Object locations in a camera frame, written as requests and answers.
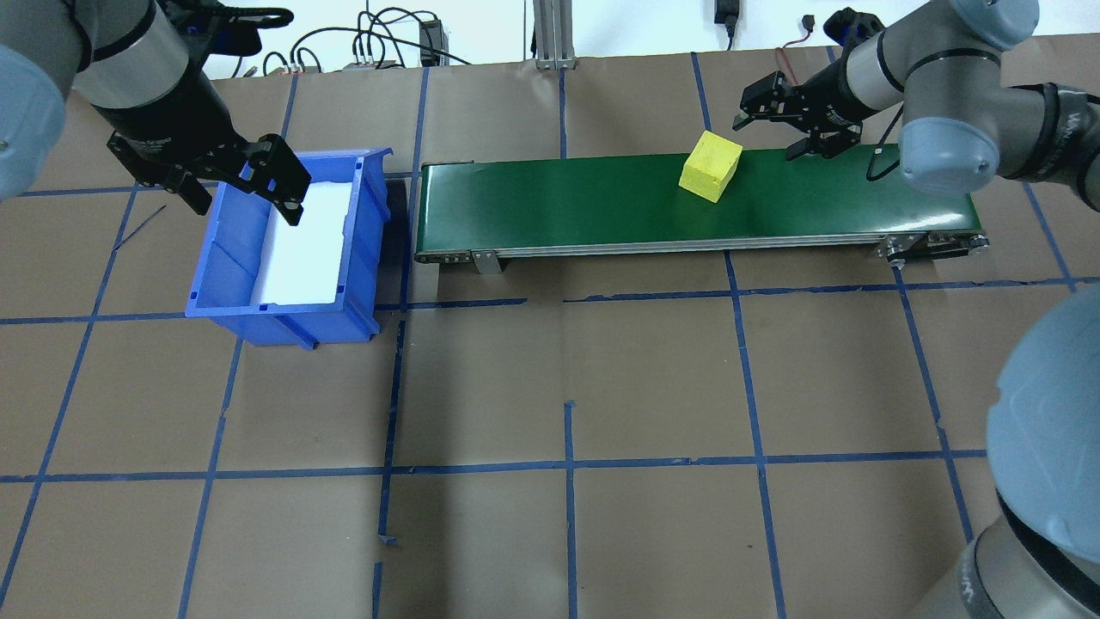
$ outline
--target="blue plastic bin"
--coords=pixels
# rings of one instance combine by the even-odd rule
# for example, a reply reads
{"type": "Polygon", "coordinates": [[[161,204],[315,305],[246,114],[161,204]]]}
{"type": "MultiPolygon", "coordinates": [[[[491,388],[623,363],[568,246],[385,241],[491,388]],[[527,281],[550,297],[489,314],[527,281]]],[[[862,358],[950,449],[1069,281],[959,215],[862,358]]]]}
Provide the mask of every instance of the blue plastic bin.
{"type": "Polygon", "coordinates": [[[389,221],[382,158],[391,153],[392,148],[372,148],[299,155],[315,183],[352,183],[332,302],[251,302],[267,219],[279,214],[255,194],[220,183],[184,314],[210,319],[256,346],[297,344],[314,350],[321,343],[371,340],[380,331],[374,294],[382,225],[389,221]]]}

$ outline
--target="blue tape line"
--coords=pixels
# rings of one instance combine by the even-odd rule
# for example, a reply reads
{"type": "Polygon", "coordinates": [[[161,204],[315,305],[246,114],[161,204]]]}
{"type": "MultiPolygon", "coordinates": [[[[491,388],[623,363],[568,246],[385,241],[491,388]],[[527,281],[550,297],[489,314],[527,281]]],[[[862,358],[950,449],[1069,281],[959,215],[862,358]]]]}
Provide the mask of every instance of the blue tape line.
{"type": "Polygon", "coordinates": [[[393,482],[394,449],[397,443],[397,409],[402,394],[402,364],[405,356],[405,325],[397,324],[397,346],[394,352],[394,376],[389,386],[389,416],[386,421],[386,454],[383,460],[382,498],[378,500],[378,539],[385,544],[396,540],[386,533],[389,521],[389,488],[393,482]]]}
{"type": "Polygon", "coordinates": [[[371,619],[378,619],[382,606],[382,562],[374,562],[374,579],[371,582],[371,619]]]}
{"type": "Polygon", "coordinates": [[[754,294],[791,294],[799,291],[831,294],[837,291],[881,291],[893,290],[892,284],[859,284],[859,285],[835,285],[835,286],[806,286],[806,287],[759,287],[746,288],[738,291],[740,296],[754,294]]]}
{"type": "Polygon", "coordinates": [[[298,93],[298,75],[290,76],[290,93],[286,98],[286,112],[283,114],[283,129],[278,134],[286,140],[286,132],[290,129],[290,112],[294,111],[294,98],[298,93]]]}
{"type": "Polygon", "coordinates": [[[178,321],[186,319],[183,312],[151,312],[148,314],[107,314],[96,317],[97,323],[120,323],[130,321],[178,321]]]}
{"type": "Polygon", "coordinates": [[[565,461],[573,461],[573,409],[576,402],[565,402],[565,461]]]}
{"type": "Polygon", "coordinates": [[[1040,206],[1038,198],[1035,197],[1035,191],[1032,189],[1031,183],[1021,184],[1024,186],[1024,192],[1027,194],[1027,201],[1032,203],[1032,209],[1035,211],[1038,224],[1043,228],[1046,242],[1050,244],[1050,252],[1054,253],[1054,258],[1058,262],[1058,269],[1062,270],[1062,276],[1066,279],[1064,283],[1069,286],[1070,291],[1077,291],[1077,284],[1074,283],[1074,277],[1069,274],[1069,265],[1066,264],[1066,258],[1062,255],[1062,250],[1058,248],[1058,241],[1054,239],[1054,232],[1046,222],[1046,215],[1043,214],[1043,207],[1040,206]]]}
{"type": "Polygon", "coordinates": [[[558,69],[558,131],[559,131],[559,152],[558,158],[568,158],[569,148],[566,147],[566,135],[565,135],[565,69],[558,69]]]}
{"type": "MultiPolygon", "coordinates": [[[[576,402],[565,402],[565,462],[573,462],[573,409],[576,402]]],[[[565,471],[565,544],[569,570],[569,619],[576,619],[576,494],[573,467],[565,471]]]]}
{"type": "Polygon", "coordinates": [[[86,482],[180,482],[205,479],[200,471],[155,471],[147,473],[54,473],[43,479],[46,484],[86,482]]]}
{"type": "MultiPolygon", "coordinates": [[[[119,240],[122,239],[122,234],[125,232],[127,222],[130,220],[130,212],[133,210],[134,199],[138,197],[135,190],[130,191],[130,199],[127,200],[127,207],[122,211],[122,219],[119,221],[118,231],[114,234],[114,242],[111,244],[119,244],[119,240]]],[[[65,385],[65,396],[62,397],[62,404],[57,409],[57,418],[54,420],[54,427],[50,432],[50,440],[46,442],[45,452],[42,455],[42,463],[38,465],[38,473],[34,479],[34,486],[31,488],[31,496],[26,502],[26,510],[23,512],[23,520],[19,526],[19,533],[15,535],[15,543],[12,545],[11,555],[8,559],[8,566],[4,570],[3,579],[0,581],[0,608],[3,608],[4,600],[8,597],[8,589],[11,587],[11,578],[15,573],[15,564],[19,562],[20,552],[23,550],[23,542],[26,540],[26,531],[31,527],[31,518],[34,516],[34,508],[38,502],[38,494],[42,491],[42,484],[46,477],[46,469],[50,468],[50,461],[54,456],[54,449],[57,446],[57,438],[62,432],[62,424],[65,422],[65,413],[68,412],[69,401],[73,399],[73,389],[76,387],[77,377],[80,374],[80,366],[84,363],[84,356],[88,352],[88,342],[91,340],[91,331],[95,327],[95,318],[99,313],[99,306],[103,301],[103,292],[107,291],[107,281],[111,278],[111,269],[114,267],[114,257],[118,254],[112,248],[110,255],[107,257],[107,266],[103,267],[103,276],[99,281],[99,289],[96,291],[96,301],[91,308],[91,317],[89,318],[88,327],[84,330],[84,339],[80,341],[80,349],[77,350],[76,360],[73,362],[73,372],[69,374],[68,383],[65,385]]]]}
{"type": "Polygon", "coordinates": [[[218,479],[298,479],[302,477],[374,477],[385,473],[381,466],[342,468],[275,468],[254,471],[219,471],[218,479]]]}
{"type": "Polygon", "coordinates": [[[714,298],[729,296],[725,289],[702,289],[690,291],[641,291],[624,294],[593,294],[584,298],[566,298],[563,302],[601,302],[605,300],[656,300],[662,298],[714,298]]]}
{"type": "Polygon", "coordinates": [[[703,71],[698,68],[698,54],[691,53],[691,66],[695,70],[695,89],[698,90],[698,104],[703,108],[703,128],[711,130],[711,110],[706,107],[706,90],[703,88],[703,71]]]}
{"type": "Polygon", "coordinates": [[[41,319],[0,319],[0,325],[56,325],[61,323],[88,323],[91,317],[43,317],[41,319]]]}
{"type": "Polygon", "coordinates": [[[928,408],[932,409],[932,421],[936,427],[936,435],[939,438],[939,449],[947,466],[947,477],[952,483],[952,493],[955,495],[955,506],[958,508],[959,521],[963,523],[963,535],[967,543],[974,540],[974,530],[970,528],[970,516],[966,509],[966,499],[963,498],[963,487],[959,484],[958,472],[955,471],[955,458],[952,456],[950,442],[947,440],[947,431],[941,425],[939,401],[936,399],[936,389],[932,385],[932,374],[928,372],[928,360],[924,355],[924,345],[921,344],[921,334],[916,329],[916,319],[913,317],[913,306],[909,300],[909,291],[905,289],[905,279],[901,270],[893,269],[894,281],[898,285],[898,296],[901,298],[901,306],[905,313],[905,322],[909,324],[909,336],[913,341],[913,351],[916,353],[916,363],[921,368],[921,379],[924,382],[924,391],[928,397],[928,408]]]}
{"type": "Polygon", "coordinates": [[[428,76],[431,68],[424,67],[420,75],[420,100],[417,103],[416,112],[416,137],[413,141],[413,174],[409,178],[409,202],[406,214],[408,215],[408,233],[405,237],[405,251],[402,255],[402,288],[400,309],[404,312],[409,302],[409,278],[413,276],[413,228],[416,220],[416,198],[417,187],[420,184],[420,145],[424,142],[424,112],[428,101],[428,76]]]}
{"type": "Polygon", "coordinates": [[[437,300],[427,302],[409,302],[409,309],[453,309],[460,307],[503,307],[522,305],[527,298],[485,298],[481,300],[437,300]]]}
{"type": "MultiPolygon", "coordinates": [[[[768,464],[870,463],[883,461],[937,460],[943,452],[868,452],[851,454],[790,454],[766,456],[768,464]]],[[[985,458],[985,450],[953,450],[953,458],[985,458]]],[[[756,456],[705,456],[671,458],[622,458],[588,461],[530,461],[519,463],[490,463],[474,465],[395,466],[395,476],[410,475],[466,475],[474,473],[512,473],[525,471],[565,471],[580,468],[667,468],[691,466],[746,466],[756,465],[756,456]]],[[[384,466],[339,468],[286,468],[253,471],[219,471],[216,479],[296,479],[307,477],[376,477],[386,473],[384,466]]],[[[31,484],[34,475],[0,475],[0,484],[31,484]]],[[[81,482],[174,482],[206,479],[201,471],[167,471],[147,473],[55,473],[48,474],[43,484],[81,482]]]]}
{"type": "Polygon", "coordinates": [[[215,432],[213,447],[210,450],[210,463],[207,465],[206,482],[202,484],[202,498],[199,500],[199,515],[195,521],[195,534],[191,537],[191,550],[187,555],[187,572],[184,574],[184,592],[179,596],[177,619],[187,617],[187,606],[191,600],[191,583],[195,581],[195,566],[199,561],[199,546],[202,544],[202,529],[206,527],[206,515],[210,507],[210,491],[213,489],[215,474],[218,471],[218,455],[221,452],[221,440],[226,434],[226,414],[218,417],[218,430],[215,432]]]}
{"type": "Polygon", "coordinates": [[[729,278],[729,296],[734,301],[734,328],[737,332],[737,350],[741,360],[745,378],[745,398],[749,409],[749,425],[752,431],[752,453],[757,465],[757,480],[760,486],[760,508],[763,512],[763,532],[768,542],[768,562],[771,565],[771,586],[776,594],[776,612],[779,619],[787,619],[787,603],[783,597],[783,582],[779,572],[779,550],[776,545],[776,527],[771,515],[771,497],[768,494],[768,461],[760,435],[760,419],[757,416],[756,391],[752,388],[752,367],[749,365],[749,349],[745,339],[745,321],[741,314],[741,298],[737,287],[737,275],[729,251],[725,252],[726,276],[729,278]]]}
{"type": "Polygon", "coordinates": [[[492,463],[476,465],[409,465],[395,466],[393,475],[469,475],[472,473],[515,473],[521,471],[564,471],[569,468],[565,461],[532,461],[521,463],[492,463]]]}
{"type": "Polygon", "coordinates": [[[241,364],[241,349],[244,346],[244,341],[238,336],[237,345],[233,346],[233,358],[229,363],[229,378],[226,379],[226,394],[221,398],[221,413],[226,414],[229,410],[229,404],[233,399],[233,386],[237,385],[237,368],[241,364]]]}
{"type": "Polygon", "coordinates": [[[28,319],[0,319],[0,325],[56,325],[65,323],[118,323],[122,321],[170,321],[184,319],[183,312],[150,314],[103,314],[92,317],[42,317],[28,319]]]}
{"type": "Polygon", "coordinates": [[[906,283],[905,287],[908,289],[956,289],[956,288],[972,288],[972,287],[1022,287],[1022,286],[1054,286],[1054,285],[1066,285],[1066,279],[1060,277],[1049,278],[1049,279],[1033,279],[1033,280],[1020,280],[1020,279],[992,279],[988,281],[941,281],[941,283],[920,283],[910,284],[906,283]]]}
{"type": "Polygon", "coordinates": [[[952,450],[953,458],[985,458],[985,450],[952,450]]]}
{"type": "Polygon", "coordinates": [[[152,214],[150,214],[148,217],[146,217],[144,221],[142,221],[141,223],[138,224],[136,228],[134,228],[133,232],[130,232],[129,234],[127,234],[127,236],[124,239],[122,239],[121,241],[119,241],[119,244],[114,245],[114,251],[118,251],[120,246],[127,244],[127,241],[129,241],[130,239],[134,237],[134,234],[136,234],[138,232],[140,232],[141,229],[144,228],[150,221],[152,221],[154,217],[156,217],[157,214],[160,214],[161,212],[163,212],[165,208],[168,208],[167,203],[165,203],[161,208],[157,208],[156,210],[154,210],[152,214]]]}
{"type": "MultiPolygon", "coordinates": [[[[142,187],[142,189],[150,189],[152,187],[142,187]]],[[[134,188],[130,187],[99,187],[92,189],[44,189],[37,191],[23,191],[16,197],[21,198],[35,198],[35,197],[48,197],[48,196],[79,196],[88,194],[124,194],[132,191],[134,188]]]]}
{"type": "Polygon", "coordinates": [[[877,463],[897,461],[938,461],[943,452],[869,452],[866,454],[798,454],[767,456],[768,464],[877,463]]]}
{"type": "MultiPolygon", "coordinates": [[[[1100,276],[1074,277],[1078,284],[1100,283],[1100,276]]],[[[925,289],[954,289],[954,288],[978,288],[978,287],[1022,287],[1022,286],[1050,286],[1066,285],[1066,279],[1054,277],[1048,279],[1019,280],[1019,279],[992,279],[988,281],[925,281],[908,283],[911,290],[925,289]]],[[[848,292],[848,291],[883,291],[897,289],[895,284],[858,284],[858,285],[828,285],[828,286],[805,286],[805,287],[763,287],[745,288],[738,291],[740,296],[752,295],[780,295],[796,292],[848,292]]],[[[622,292],[622,294],[594,294],[584,298],[566,298],[562,302],[600,302],[608,300],[654,300],[663,298],[717,298],[728,296],[724,289],[702,289],[683,291],[647,291],[647,292],[622,292]]],[[[527,298],[480,298],[473,300],[439,300],[409,302],[406,309],[449,309],[458,307],[499,307],[506,305],[522,305],[527,298]]],[[[380,302],[375,305],[378,312],[398,312],[400,305],[397,302],[380,302]]],[[[29,317],[21,319],[0,319],[0,327],[3,325],[38,325],[38,324],[62,324],[62,323],[87,323],[95,320],[97,323],[120,322],[120,321],[173,321],[186,319],[183,312],[151,312],[146,314],[101,314],[92,319],[91,317],[29,317]]]]}
{"type": "Polygon", "coordinates": [[[202,484],[202,498],[199,500],[199,513],[195,521],[195,535],[191,538],[191,550],[187,557],[187,572],[184,574],[184,590],[179,596],[178,619],[187,617],[187,606],[191,598],[191,583],[195,579],[195,566],[198,564],[199,548],[202,544],[202,529],[206,527],[206,515],[210,507],[210,493],[213,489],[213,482],[218,475],[218,458],[221,455],[221,442],[226,436],[226,411],[233,399],[233,386],[237,385],[237,371],[241,364],[241,350],[244,341],[240,338],[233,345],[233,357],[229,362],[229,374],[226,377],[226,393],[221,399],[221,412],[218,416],[218,428],[213,435],[213,446],[210,447],[210,462],[207,464],[205,482],[202,484]]]}

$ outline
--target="brown floor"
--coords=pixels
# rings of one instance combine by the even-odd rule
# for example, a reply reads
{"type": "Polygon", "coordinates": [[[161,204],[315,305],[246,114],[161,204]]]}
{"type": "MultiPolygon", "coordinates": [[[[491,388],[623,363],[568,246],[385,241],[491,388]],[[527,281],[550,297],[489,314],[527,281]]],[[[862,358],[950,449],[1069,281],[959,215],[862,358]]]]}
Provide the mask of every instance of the brown floor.
{"type": "MultiPolygon", "coordinates": [[[[1005,79],[1098,91],[1098,48],[1028,41],[1005,79]]],[[[770,51],[583,58],[568,154],[690,150],[693,60],[733,136],[770,51]]],[[[391,145],[396,175],[559,156],[557,74],[422,75],[218,88],[250,137],[391,145]]],[[[370,344],[238,349],[179,314],[206,220],[131,192],[68,110],[36,192],[0,206],[4,619],[895,616],[997,516],[1005,357],[1100,275],[1100,215],[997,180],[974,196],[992,248],[898,280],[866,247],[415,265],[399,312],[391,261],[370,344]]]]}

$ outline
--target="yellow wooden block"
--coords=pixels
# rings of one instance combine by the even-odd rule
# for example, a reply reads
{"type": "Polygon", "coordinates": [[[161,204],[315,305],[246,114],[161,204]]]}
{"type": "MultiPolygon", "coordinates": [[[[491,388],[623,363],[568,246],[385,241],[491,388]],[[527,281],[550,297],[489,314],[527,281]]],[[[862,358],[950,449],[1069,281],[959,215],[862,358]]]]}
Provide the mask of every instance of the yellow wooden block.
{"type": "Polygon", "coordinates": [[[684,162],[680,186],[717,202],[722,191],[726,190],[729,179],[734,177],[734,172],[737,172],[741,150],[744,148],[740,144],[704,131],[688,161],[684,162]]]}

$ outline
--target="conveyor belt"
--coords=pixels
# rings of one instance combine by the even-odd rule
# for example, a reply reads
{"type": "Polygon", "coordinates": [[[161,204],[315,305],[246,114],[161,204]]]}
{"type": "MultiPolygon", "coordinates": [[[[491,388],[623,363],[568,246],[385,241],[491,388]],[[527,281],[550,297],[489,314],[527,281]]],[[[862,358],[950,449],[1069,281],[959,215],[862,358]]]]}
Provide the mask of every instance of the conveyor belt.
{"type": "MultiPolygon", "coordinates": [[[[981,233],[970,197],[920,194],[897,173],[869,183],[871,148],[793,162],[781,148],[745,151],[718,203],[676,186],[686,154],[428,165],[416,259],[877,243],[888,235],[904,251],[928,232],[930,244],[963,247],[945,255],[966,253],[981,233]]],[[[895,156],[888,146],[882,159],[895,156]]]]}

